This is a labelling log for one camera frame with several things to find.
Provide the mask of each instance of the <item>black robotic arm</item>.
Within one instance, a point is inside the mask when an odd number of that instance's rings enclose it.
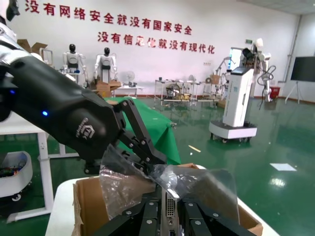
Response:
[[[87,168],[102,158],[108,145],[115,146],[119,140],[143,164],[166,163],[165,155],[154,148],[132,100],[112,106],[18,46],[11,45],[0,62],[1,84],[11,84],[14,91],[3,92],[6,98],[1,103],[3,111],[16,112],[59,143],[76,150],[86,160]],[[6,72],[13,78],[5,77]],[[133,133],[125,130],[123,112]]]

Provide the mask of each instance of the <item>plastic bag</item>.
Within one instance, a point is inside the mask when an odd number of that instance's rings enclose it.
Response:
[[[142,194],[153,192],[156,187],[112,146],[103,156],[99,179],[110,220],[139,204]]]
[[[193,194],[208,207],[239,222],[234,178],[225,170],[153,165],[146,176],[109,146],[100,168],[100,183],[109,219],[141,202],[142,194],[160,185],[174,199]]]

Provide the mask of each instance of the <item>ceiling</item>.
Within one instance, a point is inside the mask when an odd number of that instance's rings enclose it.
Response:
[[[296,15],[315,13],[315,0],[238,0]]]

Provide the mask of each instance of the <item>green tablecloth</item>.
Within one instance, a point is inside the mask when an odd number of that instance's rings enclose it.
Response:
[[[112,100],[121,102],[125,99],[125,97],[110,97],[105,100]],[[167,156],[167,163],[170,165],[178,165],[181,164],[181,159],[178,154],[175,136],[171,127],[171,120],[166,118],[161,113],[152,110],[143,102],[138,99],[133,99],[135,106],[137,107],[141,118],[149,131],[151,139],[155,148],[161,152],[163,152]],[[129,121],[126,116],[126,129],[132,131]],[[128,149],[123,143],[119,144],[119,147]]]

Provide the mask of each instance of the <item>reflective floor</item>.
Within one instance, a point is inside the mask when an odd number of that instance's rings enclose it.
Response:
[[[174,104],[150,107],[177,123],[174,129],[182,163],[194,162],[206,168],[228,169],[234,176],[238,196],[282,236],[315,235],[315,106],[283,100],[262,106],[255,100],[251,122],[258,125],[258,134],[250,143],[228,143],[210,140],[209,121],[221,119],[222,108],[208,103],[197,106]],[[58,144],[49,139],[50,153]],[[196,152],[189,145],[201,150]],[[32,156],[33,179],[30,188],[12,208],[0,202],[0,215],[11,210],[43,207],[40,168],[37,161],[36,135],[0,136],[0,150],[25,150]],[[296,172],[282,172],[270,163],[288,163]],[[54,191],[68,179],[84,177],[83,161],[77,159],[51,160]],[[0,218],[0,235],[42,236],[49,216],[40,216],[10,224]]]

